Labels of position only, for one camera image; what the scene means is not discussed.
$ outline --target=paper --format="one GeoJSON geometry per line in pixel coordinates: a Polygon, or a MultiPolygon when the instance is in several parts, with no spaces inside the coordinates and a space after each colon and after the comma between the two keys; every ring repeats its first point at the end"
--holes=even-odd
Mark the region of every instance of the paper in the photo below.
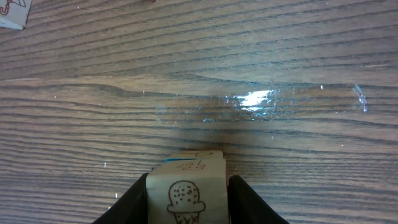
{"type": "Polygon", "coordinates": [[[189,159],[224,159],[221,151],[180,151],[166,158],[165,162],[189,159]]]}
{"type": "Polygon", "coordinates": [[[0,26],[24,29],[32,0],[0,0],[0,26]]]}
{"type": "Polygon", "coordinates": [[[224,159],[170,161],[147,176],[149,224],[228,224],[224,159]]]}

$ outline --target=wooden table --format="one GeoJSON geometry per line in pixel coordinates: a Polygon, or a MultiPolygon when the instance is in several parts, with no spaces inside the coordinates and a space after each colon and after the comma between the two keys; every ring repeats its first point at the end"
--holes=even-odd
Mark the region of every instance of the wooden table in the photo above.
{"type": "Polygon", "coordinates": [[[90,223],[219,149],[290,223],[398,223],[397,35],[396,0],[34,0],[0,29],[0,222],[90,223]]]}

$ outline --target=drawing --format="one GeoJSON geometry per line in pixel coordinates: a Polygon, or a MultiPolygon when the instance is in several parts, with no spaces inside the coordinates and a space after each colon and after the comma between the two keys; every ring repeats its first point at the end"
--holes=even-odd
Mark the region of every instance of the drawing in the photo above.
{"type": "Polygon", "coordinates": [[[201,151],[201,152],[180,152],[181,154],[194,154],[196,158],[202,158],[206,156],[213,155],[212,152],[201,151]]]}
{"type": "Polygon", "coordinates": [[[11,3],[17,4],[20,7],[26,7],[25,0],[7,0],[6,6],[0,6],[0,14],[6,16],[10,10],[11,3]]]}
{"type": "Polygon", "coordinates": [[[182,170],[197,170],[197,169],[203,169],[206,165],[201,165],[201,160],[197,161],[189,161],[187,163],[184,163],[182,165],[179,165],[177,168],[180,168],[182,170]]]}
{"type": "Polygon", "coordinates": [[[197,224],[200,212],[206,209],[206,204],[200,201],[198,187],[187,180],[170,186],[169,200],[167,211],[173,213],[177,224],[197,224]]]}

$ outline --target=wooden surface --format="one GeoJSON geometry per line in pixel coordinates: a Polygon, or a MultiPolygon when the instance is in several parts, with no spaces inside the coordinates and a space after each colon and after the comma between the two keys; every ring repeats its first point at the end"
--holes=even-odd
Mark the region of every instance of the wooden surface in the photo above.
{"type": "Polygon", "coordinates": [[[396,0],[34,0],[0,29],[0,222],[90,223],[219,149],[291,223],[398,223],[397,35],[396,0]]]}

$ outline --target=ice cream drawing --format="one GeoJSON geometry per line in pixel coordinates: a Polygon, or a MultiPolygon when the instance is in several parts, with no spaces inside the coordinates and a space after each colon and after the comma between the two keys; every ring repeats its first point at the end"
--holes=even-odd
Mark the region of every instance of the ice cream drawing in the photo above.
{"type": "Polygon", "coordinates": [[[173,213],[177,224],[197,224],[199,214],[206,204],[200,201],[199,189],[195,183],[181,180],[169,188],[170,205],[167,211],[173,213]]]}

